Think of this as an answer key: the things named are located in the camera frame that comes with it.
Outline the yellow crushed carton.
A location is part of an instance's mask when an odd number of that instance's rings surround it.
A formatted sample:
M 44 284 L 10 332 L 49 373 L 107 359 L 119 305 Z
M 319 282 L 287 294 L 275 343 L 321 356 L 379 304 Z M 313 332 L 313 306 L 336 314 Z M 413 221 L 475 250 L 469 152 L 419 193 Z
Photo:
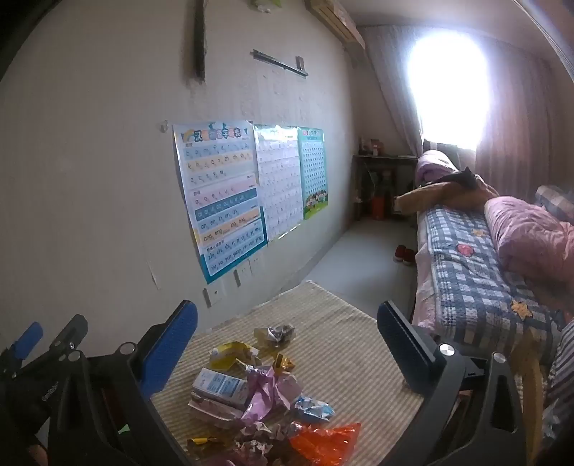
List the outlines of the yellow crushed carton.
M 236 361 L 257 366 L 261 363 L 258 348 L 238 341 L 220 344 L 209 354 L 209 367 L 215 371 L 228 371 Z

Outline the white strawberry carton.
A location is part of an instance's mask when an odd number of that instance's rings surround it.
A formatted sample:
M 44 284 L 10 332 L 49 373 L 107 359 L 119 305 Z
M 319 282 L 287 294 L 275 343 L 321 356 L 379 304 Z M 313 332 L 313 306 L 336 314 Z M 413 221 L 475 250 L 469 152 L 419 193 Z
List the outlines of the white strawberry carton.
M 243 411 L 206 398 L 197 392 L 192 393 L 188 407 L 194 418 L 221 429 L 236 428 L 243 416 Z

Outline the blue white milk carton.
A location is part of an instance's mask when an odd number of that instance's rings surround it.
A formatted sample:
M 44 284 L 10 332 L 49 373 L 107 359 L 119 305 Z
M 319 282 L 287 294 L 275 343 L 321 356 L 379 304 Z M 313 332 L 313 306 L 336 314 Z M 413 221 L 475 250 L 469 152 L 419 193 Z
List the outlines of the blue white milk carton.
M 208 368 L 202 368 L 198 373 L 193 389 L 202 396 L 241 410 L 246 407 L 249 399 L 249 385 L 246 380 Z

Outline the pink wrapper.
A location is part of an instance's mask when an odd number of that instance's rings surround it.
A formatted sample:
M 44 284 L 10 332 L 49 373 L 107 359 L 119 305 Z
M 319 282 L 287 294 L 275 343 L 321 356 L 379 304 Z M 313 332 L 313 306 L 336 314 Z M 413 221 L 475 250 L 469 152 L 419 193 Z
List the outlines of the pink wrapper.
M 290 410 L 302 394 L 302 386 L 294 375 L 276 373 L 272 366 L 252 369 L 247 383 L 250 399 L 240 419 L 244 426 L 262 421 L 276 408 Z

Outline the beige silver wrapper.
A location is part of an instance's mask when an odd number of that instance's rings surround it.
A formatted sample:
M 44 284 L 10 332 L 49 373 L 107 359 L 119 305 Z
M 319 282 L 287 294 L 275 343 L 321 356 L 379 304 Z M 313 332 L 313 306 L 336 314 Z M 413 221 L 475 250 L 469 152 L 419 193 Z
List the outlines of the beige silver wrapper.
M 293 325 L 282 324 L 255 328 L 253 334 L 262 348 L 284 348 L 295 337 L 296 329 Z

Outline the orange plastic bag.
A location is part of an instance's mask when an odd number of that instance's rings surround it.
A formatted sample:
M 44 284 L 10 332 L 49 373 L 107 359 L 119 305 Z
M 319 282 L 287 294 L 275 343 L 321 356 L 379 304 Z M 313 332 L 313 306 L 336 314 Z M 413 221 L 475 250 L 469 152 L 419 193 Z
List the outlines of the orange plastic bag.
M 362 425 L 351 423 L 334 428 L 319 428 L 296 423 L 297 433 L 290 446 L 312 465 L 340 466 L 353 454 Z

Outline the small yellow gold wrapper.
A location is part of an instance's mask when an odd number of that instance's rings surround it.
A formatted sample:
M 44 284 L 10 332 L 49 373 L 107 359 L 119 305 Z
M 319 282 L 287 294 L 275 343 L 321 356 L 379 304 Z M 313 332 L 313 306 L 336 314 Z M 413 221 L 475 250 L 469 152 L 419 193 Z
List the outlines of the small yellow gold wrapper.
M 291 373 L 296 365 L 294 361 L 282 352 L 275 355 L 272 363 L 275 374 Z

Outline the brown paper wad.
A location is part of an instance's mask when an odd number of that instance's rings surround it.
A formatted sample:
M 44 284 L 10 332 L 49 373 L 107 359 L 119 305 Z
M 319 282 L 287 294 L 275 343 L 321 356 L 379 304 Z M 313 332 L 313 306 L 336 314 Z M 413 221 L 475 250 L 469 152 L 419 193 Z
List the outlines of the brown paper wad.
M 299 465 L 305 460 L 292 447 L 291 440 L 305 425 L 298 421 L 266 425 L 255 422 L 240 429 L 234 437 L 194 437 L 187 451 L 198 465 Z

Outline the striped woven table mat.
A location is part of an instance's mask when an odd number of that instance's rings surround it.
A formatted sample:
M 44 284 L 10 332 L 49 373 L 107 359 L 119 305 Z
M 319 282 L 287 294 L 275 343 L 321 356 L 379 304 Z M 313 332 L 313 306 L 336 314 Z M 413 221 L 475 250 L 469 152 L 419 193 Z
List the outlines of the striped woven table mat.
M 332 425 L 361 425 L 348 464 L 380 464 L 422 399 L 408 389 L 377 321 L 312 281 L 194 335 L 164 390 L 152 398 L 173 437 L 184 447 L 191 437 L 215 430 L 194 418 L 188 406 L 210 351 L 232 341 L 252 344 L 255 329 L 283 323 L 295 328 L 285 353 L 304 394 L 334 409 Z

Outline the red slippers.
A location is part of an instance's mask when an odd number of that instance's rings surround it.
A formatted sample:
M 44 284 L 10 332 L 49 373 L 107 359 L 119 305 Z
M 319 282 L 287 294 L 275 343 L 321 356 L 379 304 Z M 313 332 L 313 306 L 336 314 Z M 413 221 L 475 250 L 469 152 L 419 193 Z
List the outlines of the red slippers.
M 415 251 L 412 248 L 407 248 L 404 244 L 399 244 L 394 252 L 394 260 L 407 265 L 414 265 Z

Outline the pink quilt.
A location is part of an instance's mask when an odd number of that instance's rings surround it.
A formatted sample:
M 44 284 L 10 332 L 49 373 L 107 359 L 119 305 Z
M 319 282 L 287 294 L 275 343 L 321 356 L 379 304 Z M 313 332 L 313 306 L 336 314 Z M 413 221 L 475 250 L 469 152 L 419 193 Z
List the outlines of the pink quilt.
M 485 202 L 485 219 L 502 267 L 534 281 L 573 288 L 573 225 L 512 196 Z

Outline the brown plush toy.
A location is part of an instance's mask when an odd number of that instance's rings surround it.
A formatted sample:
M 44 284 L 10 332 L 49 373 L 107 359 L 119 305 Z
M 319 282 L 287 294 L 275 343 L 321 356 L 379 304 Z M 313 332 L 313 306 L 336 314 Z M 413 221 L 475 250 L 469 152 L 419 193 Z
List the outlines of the brown plush toy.
M 443 181 L 396 197 L 394 207 L 403 215 L 421 213 L 436 206 L 458 211 L 482 211 L 488 200 L 498 196 L 495 189 L 483 182 L 479 182 L 476 188 L 466 188 L 455 181 Z

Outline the dark wooden shelf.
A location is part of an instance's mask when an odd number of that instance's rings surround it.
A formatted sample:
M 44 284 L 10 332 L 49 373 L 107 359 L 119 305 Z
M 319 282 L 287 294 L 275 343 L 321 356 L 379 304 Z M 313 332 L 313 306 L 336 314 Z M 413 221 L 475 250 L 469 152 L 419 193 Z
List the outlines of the dark wooden shelf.
M 414 187 L 417 157 L 391 154 L 379 139 L 360 138 L 352 165 L 354 219 L 403 220 L 396 198 Z

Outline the blue pinyin wall poster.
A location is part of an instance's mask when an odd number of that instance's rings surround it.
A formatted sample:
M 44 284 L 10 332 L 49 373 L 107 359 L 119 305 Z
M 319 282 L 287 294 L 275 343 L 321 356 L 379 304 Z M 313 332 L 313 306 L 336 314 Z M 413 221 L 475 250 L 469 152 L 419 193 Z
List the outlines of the blue pinyin wall poster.
M 172 126 L 184 202 L 208 284 L 267 242 L 254 127 L 247 120 Z

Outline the wall air conditioner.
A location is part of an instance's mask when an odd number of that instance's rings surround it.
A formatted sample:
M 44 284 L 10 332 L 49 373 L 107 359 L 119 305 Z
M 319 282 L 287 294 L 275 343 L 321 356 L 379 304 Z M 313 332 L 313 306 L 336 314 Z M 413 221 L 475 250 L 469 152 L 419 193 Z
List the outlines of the wall air conditioner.
M 306 8 L 343 44 L 366 49 L 366 43 L 350 14 L 335 0 L 306 0 Z

